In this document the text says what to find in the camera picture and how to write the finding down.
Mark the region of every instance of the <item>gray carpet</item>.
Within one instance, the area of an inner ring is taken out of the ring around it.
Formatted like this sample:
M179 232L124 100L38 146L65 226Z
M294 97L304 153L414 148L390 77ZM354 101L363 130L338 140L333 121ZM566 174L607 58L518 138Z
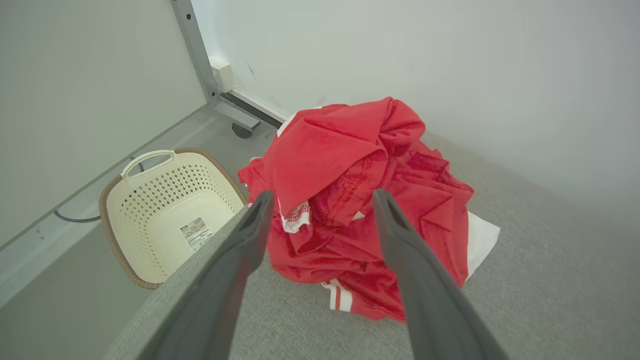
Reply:
M510 357L639 359L640 239L618 236L435 135L423 140L475 188L469 210L502 228L464 291ZM207 244L154 292L106 358L136 357L216 246ZM404 324L330 311L328 297L320 285L284 279L266 259L249 278L231 358L412 358Z

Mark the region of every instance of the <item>wall outlet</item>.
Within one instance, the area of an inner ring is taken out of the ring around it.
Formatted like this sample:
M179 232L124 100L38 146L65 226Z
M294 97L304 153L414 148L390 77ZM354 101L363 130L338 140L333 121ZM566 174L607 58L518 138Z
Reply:
M216 79L220 92L230 92L236 87L231 65L228 62L215 56L210 56L209 65L211 65L211 71L213 71L213 77Z

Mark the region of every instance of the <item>sticker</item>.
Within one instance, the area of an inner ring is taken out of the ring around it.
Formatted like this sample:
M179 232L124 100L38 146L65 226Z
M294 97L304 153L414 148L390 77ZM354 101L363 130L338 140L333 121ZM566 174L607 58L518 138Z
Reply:
M193 252L196 252L213 237L213 231L209 230L209 226L201 217L181 227L180 231Z

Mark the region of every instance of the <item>laundry basket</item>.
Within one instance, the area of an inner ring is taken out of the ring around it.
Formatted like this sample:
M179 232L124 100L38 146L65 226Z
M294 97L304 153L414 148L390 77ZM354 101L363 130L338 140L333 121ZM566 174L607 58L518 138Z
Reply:
M167 160L129 175L158 156ZM127 276L156 289L245 204L237 183L211 155L188 148L132 160L102 192L100 215Z

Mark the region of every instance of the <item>basket handle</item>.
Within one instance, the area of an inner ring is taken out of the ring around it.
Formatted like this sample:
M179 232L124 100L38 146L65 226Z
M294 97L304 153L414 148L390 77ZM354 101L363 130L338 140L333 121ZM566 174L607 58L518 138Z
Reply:
M138 166L139 163L141 163L142 161L148 160L150 158L155 158L156 156L162 156L162 155L169 155L169 158L163 162L161 162L160 164L152 167L152 168L147 168L145 169L145 171L142 171L138 174L129 176L129 172L131 171L131 169L133 169L134 167ZM131 160L131 162L124 168L124 170L122 170L122 173L120 174L120 176L122 176L122 179L129 180L129 179L135 179L136 177L144 174L145 172L151 171L155 168L159 168L169 162L171 162L171 160L173 160L175 158L175 151L173 150L156 150L156 151L150 151L147 152L145 154L142 154L140 156L138 156L137 158Z

